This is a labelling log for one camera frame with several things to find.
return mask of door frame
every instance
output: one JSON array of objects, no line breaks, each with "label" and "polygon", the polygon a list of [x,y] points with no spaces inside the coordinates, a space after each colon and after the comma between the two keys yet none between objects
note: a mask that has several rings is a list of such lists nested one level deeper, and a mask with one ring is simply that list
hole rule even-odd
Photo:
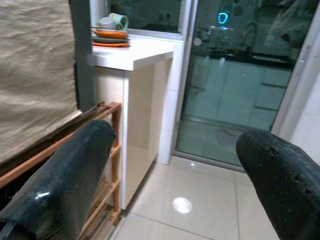
[{"label": "door frame", "polygon": [[[180,89],[178,94],[178,103],[175,114],[175,126],[173,129],[171,153],[174,156],[191,159],[194,161],[211,164],[222,168],[243,172],[243,168],[232,164],[219,162],[217,160],[208,160],[204,157],[193,156],[191,154],[179,152],[176,150],[180,119],[183,108],[183,100],[185,96],[185,88],[188,76],[188,68],[190,62],[190,54],[193,42],[193,33],[197,17],[199,0],[193,0],[191,5],[189,28],[187,31],[185,50],[183,53],[184,61],[180,78]],[[320,47],[315,43],[320,42],[320,3],[314,13],[309,31],[301,48],[300,54],[294,66],[289,79],[289,84],[281,101],[280,108],[272,125],[271,133],[278,135],[290,141],[293,132],[295,131],[304,107],[307,103],[312,88],[317,80],[316,77],[310,77],[310,68],[313,65],[313,60],[316,53],[320,51]]]}]

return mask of white tile floor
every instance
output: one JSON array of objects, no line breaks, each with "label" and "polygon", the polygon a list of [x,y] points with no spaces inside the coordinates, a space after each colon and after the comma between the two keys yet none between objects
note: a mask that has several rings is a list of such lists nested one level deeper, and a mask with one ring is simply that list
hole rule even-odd
[{"label": "white tile floor", "polygon": [[[192,204],[173,208],[176,198]],[[157,164],[111,240],[278,240],[247,175],[173,157]]]}]

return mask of doorway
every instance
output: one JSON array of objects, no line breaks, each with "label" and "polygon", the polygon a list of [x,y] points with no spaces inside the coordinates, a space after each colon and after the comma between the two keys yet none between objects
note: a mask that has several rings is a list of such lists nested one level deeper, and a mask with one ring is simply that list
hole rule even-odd
[{"label": "doorway", "polygon": [[318,0],[198,0],[176,151],[240,167],[243,131],[271,131]]}]

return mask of white cabinet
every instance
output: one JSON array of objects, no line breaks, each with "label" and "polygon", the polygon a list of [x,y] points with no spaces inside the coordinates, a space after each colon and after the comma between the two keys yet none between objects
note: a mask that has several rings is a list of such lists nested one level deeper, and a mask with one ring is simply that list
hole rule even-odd
[{"label": "white cabinet", "polygon": [[195,57],[193,61],[185,114],[197,118],[216,119],[229,63],[204,57]]},{"label": "white cabinet", "polygon": [[247,126],[263,77],[263,68],[229,62],[217,120]]},{"label": "white cabinet", "polygon": [[184,113],[269,130],[290,75],[286,69],[196,56],[189,72]]},{"label": "white cabinet", "polygon": [[125,209],[159,151],[169,62],[133,71],[95,68],[97,103],[122,103],[121,208]]}]

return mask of beige blind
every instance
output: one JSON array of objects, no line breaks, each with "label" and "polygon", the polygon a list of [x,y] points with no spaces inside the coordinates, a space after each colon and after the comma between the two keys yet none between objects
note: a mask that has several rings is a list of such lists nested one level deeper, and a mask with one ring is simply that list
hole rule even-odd
[{"label": "beige blind", "polygon": [[0,0],[0,164],[78,116],[67,0]]}]

